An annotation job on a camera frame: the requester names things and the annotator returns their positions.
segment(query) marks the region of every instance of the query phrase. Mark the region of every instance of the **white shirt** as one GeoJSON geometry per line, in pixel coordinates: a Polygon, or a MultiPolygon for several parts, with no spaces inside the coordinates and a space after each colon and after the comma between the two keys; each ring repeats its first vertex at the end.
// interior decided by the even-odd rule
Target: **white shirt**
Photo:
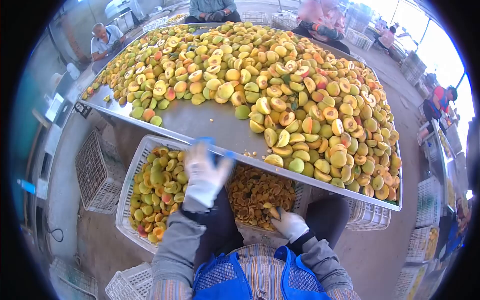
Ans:
{"type": "Polygon", "coordinates": [[[92,54],[94,54],[95,52],[102,54],[103,52],[107,51],[111,46],[113,46],[113,44],[119,39],[121,39],[121,37],[123,36],[123,32],[120,31],[120,29],[115,25],[108,25],[105,28],[107,29],[108,43],[105,44],[102,39],[94,36],[90,43],[92,54]]]}

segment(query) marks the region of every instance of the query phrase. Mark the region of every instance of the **metal table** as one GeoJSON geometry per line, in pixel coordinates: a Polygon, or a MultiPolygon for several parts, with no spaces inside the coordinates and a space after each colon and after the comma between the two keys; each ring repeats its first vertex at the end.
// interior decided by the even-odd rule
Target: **metal table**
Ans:
{"type": "MultiPolygon", "coordinates": [[[[199,26],[200,28],[197,29],[195,33],[201,34],[203,32],[207,32],[208,29],[216,28],[221,24],[222,23],[202,23],[189,25],[199,26]]],[[[330,51],[335,55],[335,57],[345,58],[347,60],[356,60],[348,54],[335,48],[331,48],[319,42],[316,44],[325,50],[330,51]]],[[[224,156],[225,153],[230,150],[235,153],[234,159],[241,163],[245,163],[253,167],[290,178],[292,180],[341,194],[345,197],[384,207],[393,211],[400,211],[402,209],[402,169],[400,169],[400,173],[398,175],[400,178],[400,186],[398,188],[399,206],[397,206],[357,192],[341,189],[330,183],[291,172],[284,168],[278,168],[269,165],[261,160],[262,156],[269,155],[269,153],[267,153],[268,146],[265,143],[264,135],[252,132],[248,126],[248,120],[236,119],[234,116],[235,107],[229,102],[224,105],[220,105],[213,100],[209,100],[205,101],[201,105],[195,106],[192,105],[191,101],[189,100],[174,100],[165,110],[165,113],[161,115],[163,122],[161,127],[158,127],[130,117],[129,114],[132,111],[131,103],[127,102],[125,106],[121,107],[118,104],[118,101],[103,101],[104,97],[107,95],[110,95],[110,97],[113,98],[113,91],[108,87],[108,85],[102,85],[89,99],[86,101],[82,100],[81,95],[79,95],[78,101],[98,111],[140,126],[159,135],[187,144],[192,144],[196,138],[209,136],[214,138],[216,141],[216,145],[212,148],[212,151],[220,156],[224,156]],[[245,150],[250,153],[253,153],[254,151],[257,152],[256,158],[244,156],[243,154],[245,153],[245,150]]],[[[400,148],[398,142],[396,143],[396,147],[398,157],[400,157],[400,148]]]]}
{"type": "Polygon", "coordinates": [[[448,203],[448,181],[451,181],[455,189],[455,187],[457,186],[455,154],[447,138],[445,137],[446,145],[452,155],[452,157],[447,157],[447,155],[445,154],[444,145],[442,144],[442,140],[440,139],[440,126],[437,122],[432,122],[432,124],[433,132],[430,133],[425,139],[425,146],[433,149],[427,149],[426,151],[428,155],[428,162],[430,170],[439,179],[440,183],[443,185],[444,188],[442,206],[448,208],[452,213],[454,213],[456,212],[456,204],[454,206],[451,206],[448,203]]]}

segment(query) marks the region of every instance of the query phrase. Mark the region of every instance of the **white glove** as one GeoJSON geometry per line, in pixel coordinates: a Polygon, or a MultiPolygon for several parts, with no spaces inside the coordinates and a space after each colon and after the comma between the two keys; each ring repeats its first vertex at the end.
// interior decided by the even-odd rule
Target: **white glove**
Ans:
{"type": "Polygon", "coordinates": [[[204,208],[212,208],[216,196],[222,189],[227,180],[230,171],[233,168],[233,160],[231,152],[227,152],[229,158],[223,158],[215,166],[213,154],[208,151],[208,140],[203,139],[198,144],[193,145],[185,157],[185,170],[189,181],[185,194],[184,208],[188,211],[197,209],[189,209],[198,207],[193,200],[200,203],[204,208]]]}
{"type": "Polygon", "coordinates": [[[302,235],[310,231],[305,220],[294,213],[287,213],[285,209],[278,207],[280,221],[272,219],[272,224],[291,244],[298,240],[302,235]]]}

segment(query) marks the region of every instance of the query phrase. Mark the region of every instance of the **white plastic crate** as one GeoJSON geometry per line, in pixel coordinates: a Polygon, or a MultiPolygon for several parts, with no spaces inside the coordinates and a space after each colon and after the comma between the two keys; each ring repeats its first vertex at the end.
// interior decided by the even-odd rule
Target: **white plastic crate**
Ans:
{"type": "Polygon", "coordinates": [[[163,26],[164,24],[166,24],[168,19],[169,19],[169,17],[163,17],[163,18],[160,18],[160,19],[156,19],[156,20],[148,23],[148,25],[144,26],[143,30],[144,30],[144,32],[155,30],[155,29],[163,26]]]}
{"type": "Polygon", "coordinates": [[[118,271],[105,288],[111,300],[144,300],[152,288],[152,267],[143,263],[125,271],[118,271]]]}
{"type": "Polygon", "coordinates": [[[419,183],[416,228],[439,226],[443,188],[435,176],[419,183]]]}
{"type": "Polygon", "coordinates": [[[273,13],[272,28],[291,31],[297,28],[297,16],[289,12],[273,13]]]}
{"type": "MultiPolygon", "coordinates": [[[[176,142],[171,139],[161,138],[154,135],[146,135],[140,141],[140,144],[137,147],[137,151],[135,152],[135,155],[133,156],[132,162],[128,169],[125,183],[121,190],[120,202],[118,205],[117,216],[115,219],[115,226],[118,230],[120,230],[121,233],[123,233],[127,238],[131,239],[137,245],[143,247],[151,253],[156,253],[158,247],[152,244],[148,239],[140,237],[138,232],[131,227],[128,218],[131,215],[130,198],[133,194],[133,177],[142,169],[142,165],[147,162],[147,156],[152,152],[152,150],[160,146],[166,146],[169,149],[180,151],[187,150],[190,147],[187,144],[176,142]]],[[[305,217],[311,193],[311,186],[295,182],[295,194],[297,198],[292,208],[292,211],[296,212],[302,217],[305,217]]],[[[243,223],[237,223],[237,225],[239,228],[253,229],[265,235],[282,237],[278,232],[268,231],[259,227],[254,227],[243,223]]]]}
{"type": "Polygon", "coordinates": [[[427,267],[428,264],[415,267],[403,267],[400,271],[400,275],[398,276],[392,298],[396,300],[413,299],[414,295],[409,297],[409,294],[412,291],[415,281],[419,276],[421,276],[419,282],[417,283],[416,288],[418,288],[421,281],[425,277],[427,267]]]}
{"type": "Polygon", "coordinates": [[[430,259],[425,259],[425,254],[427,252],[428,240],[430,237],[430,231],[432,228],[437,228],[435,226],[428,226],[424,228],[414,229],[410,236],[410,242],[408,243],[407,258],[405,261],[407,263],[426,263],[430,259]]]}
{"type": "Polygon", "coordinates": [[[243,12],[243,22],[252,22],[253,25],[270,26],[268,15],[265,12],[243,12]]]}
{"type": "Polygon", "coordinates": [[[88,276],[72,266],[67,265],[64,261],[55,257],[51,268],[55,271],[60,279],[74,285],[78,289],[95,296],[98,299],[98,284],[94,277],[88,276]]]}
{"type": "Polygon", "coordinates": [[[85,210],[115,213],[125,180],[116,147],[92,131],[75,159],[75,168],[85,210]]]}
{"type": "Polygon", "coordinates": [[[138,231],[131,227],[128,218],[131,215],[130,199],[133,194],[133,177],[135,174],[140,172],[142,166],[147,163],[147,156],[152,152],[152,150],[160,146],[166,146],[169,149],[179,151],[186,150],[189,147],[187,144],[167,138],[161,138],[154,135],[144,136],[137,147],[137,151],[133,156],[127,176],[125,177],[125,182],[121,190],[120,201],[117,209],[117,216],[115,218],[115,227],[117,227],[121,233],[151,253],[156,253],[158,247],[152,244],[148,239],[142,238],[138,234],[138,231]]]}
{"type": "Polygon", "coordinates": [[[352,198],[345,198],[350,206],[346,229],[353,231],[385,230],[390,225],[392,211],[352,198]]]}
{"type": "Polygon", "coordinates": [[[370,40],[366,35],[356,30],[353,30],[352,28],[347,29],[345,38],[354,46],[357,46],[366,51],[370,50],[370,47],[373,44],[373,41],[370,40]]]}

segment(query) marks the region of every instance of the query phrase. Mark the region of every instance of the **dark pants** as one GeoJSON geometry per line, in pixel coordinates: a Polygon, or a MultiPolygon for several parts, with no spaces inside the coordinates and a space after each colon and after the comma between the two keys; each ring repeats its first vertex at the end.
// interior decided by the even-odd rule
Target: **dark pants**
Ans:
{"type": "MultiPolygon", "coordinates": [[[[219,21],[218,23],[225,23],[225,22],[241,22],[241,18],[240,18],[240,15],[238,13],[238,11],[234,11],[232,12],[231,14],[229,14],[228,16],[225,16],[221,21],[219,21]]],[[[190,24],[190,23],[206,23],[206,21],[204,19],[202,20],[199,20],[195,17],[192,17],[192,16],[189,16],[187,19],[185,19],[185,23],[186,24],[190,24]]]]}
{"type": "MultiPolygon", "coordinates": [[[[430,123],[427,127],[427,130],[429,133],[433,132],[433,125],[432,125],[432,120],[439,120],[440,118],[435,115],[435,112],[433,111],[433,108],[430,106],[430,100],[425,99],[423,101],[423,113],[425,114],[425,117],[427,118],[428,122],[430,123]]],[[[440,125],[440,128],[442,131],[447,134],[447,131],[445,130],[445,127],[443,126],[442,122],[438,122],[440,125]]]]}
{"type": "Polygon", "coordinates": [[[377,36],[377,37],[375,38],[375,41],[374,41],[373,43],[374,43],[374,44],[378,44],[380,47],[382,47],[382,48],[385,49],[385,50],[388,50],[388,48],[385,47],[385,46],[382,44],[382,42],[378,40],[379,38],[380,38],[380,36],[377,36]]]}
{"type": "Polygon", "coordinates": [[[117,51],[110,53],[108,56],[105,56],[101,60],[94,61],[92,65],[92,71],[95,74],[100,73],[100,71],[105,67],[117,54],[120,53],[125,47],[127,47],[131,42],[133,42],[132,38],[126,38],[121,46],[117,49],[117,51]]]}
{"type": "MultiPolygon", "coordinates": [[[[297,35],[300,35],[300,36],[304,36],[304,37],[308,37],[308,38],[314,38],[310,34],[310,32],[308,32],[308,30],[303,28],[303,27],[297,27],[297,28],[293,29],[292,32],[297,34],[297,35]]],[[[350,49],[348,48],[348,46],[343,44],[340,41],[328,41],[328,42],[319,41],[319,42],[323,43],[323,44],[326,44],[326,45],[329,45],[330,47],[333,47],[335,49],[338,49],[338,50],[343,51],[343,52],[347,53],[348,55],[350,55],[350,49]]]]}
{"type": "MultiPolygon", "coordinates": [[[[210,217],[207,230],[200,238],[200,246],[194,263],[195,271],[201,264],[208,261],[212,253],[219,256],[244,246],[243,236],[235,224],[235,216],[225,188],[218,194],[215,206],[218,207],[218,211],[210,217]]],[[[349,218],[348,202],[334,195],[310,204],[306,223],[318,240],[326,239],[330,248],[333,249],[349,218]]]]}

